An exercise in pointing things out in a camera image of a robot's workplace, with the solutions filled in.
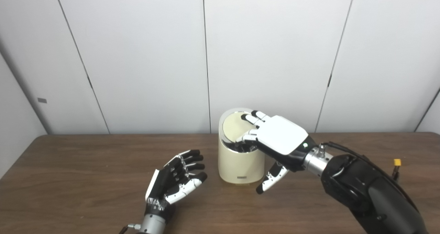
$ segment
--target small gray label on wall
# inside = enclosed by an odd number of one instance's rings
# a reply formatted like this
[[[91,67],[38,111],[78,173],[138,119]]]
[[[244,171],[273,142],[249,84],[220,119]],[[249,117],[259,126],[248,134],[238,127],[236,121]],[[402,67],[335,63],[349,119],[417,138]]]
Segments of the small gray label on wall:
[[[46,98],[36,98],[36,99],[38,100],[38,102],[47,103]]]

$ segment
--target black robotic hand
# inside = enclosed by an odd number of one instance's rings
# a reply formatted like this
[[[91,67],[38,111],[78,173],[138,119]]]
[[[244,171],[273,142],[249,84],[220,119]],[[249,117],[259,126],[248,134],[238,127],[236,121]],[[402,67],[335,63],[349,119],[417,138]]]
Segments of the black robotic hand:
[[[177,154],[161,170],[155,170],[145,194],[146,209],[142,224],[129,224],[128,227],[139,231],[139,234],[162,234],[165,225],[174,215],[174,203],[185,198],[208,178],[207,174],[191,173],[203,170],[205,165],[199,150],[189,150]]]
[[[161,170],[155,170],[145,201],[154,204],[157,209],[181,200],[196,187],[200,186],[208,177],[206,173],[190,173],[193,170],[203,170],[205,165],[195,163],[202,161],[199,150],[189,150],[173,157]]]

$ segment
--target white robotic hand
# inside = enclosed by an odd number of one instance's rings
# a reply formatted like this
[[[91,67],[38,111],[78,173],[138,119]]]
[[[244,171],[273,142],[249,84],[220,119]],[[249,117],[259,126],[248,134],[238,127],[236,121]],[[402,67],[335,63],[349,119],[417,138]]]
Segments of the white robotic hand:
[[[145,194],[147,204],[160,210],[195,190],[208,176],[204,172],[196,175],[189,171],[203,170],[205,165],[195,163],[202,160],[199,150],[189,150],[173,157],[162,170],[155,170]]]
[[[242,119],[250,122],[257,129],[246,132],[236,140],[236,143],[256,145],[259,150],[277,160],[262,184],[257,187],[257,193],[268,190],[288,171],[304,170],[306,155],[317,145],[302,127],[279,115],[270,117],[257,110],[251,115],[242,115]]]

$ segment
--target yellow connector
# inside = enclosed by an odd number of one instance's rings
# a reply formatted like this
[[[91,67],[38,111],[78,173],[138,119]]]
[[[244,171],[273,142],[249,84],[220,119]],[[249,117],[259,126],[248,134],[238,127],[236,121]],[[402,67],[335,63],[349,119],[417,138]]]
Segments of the yellow connector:
[[[402,161],[400,159],[394,159],[394,166],[402,166]]]

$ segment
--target silver cylindrical connector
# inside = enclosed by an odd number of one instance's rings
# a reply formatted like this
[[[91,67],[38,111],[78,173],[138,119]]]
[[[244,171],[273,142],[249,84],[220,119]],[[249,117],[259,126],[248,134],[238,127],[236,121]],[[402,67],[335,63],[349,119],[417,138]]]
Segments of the silver cylindrical connector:
[[[165,229],[165,219],[154,214],[147,214],[139,231],[147,234],[162,234]]]
[[[323,147],[313,148],[304,159],[304,168],[311,173],[321,176],[322,172],[326,168],[330,159],[332,159],[332,155],[325,152]]]

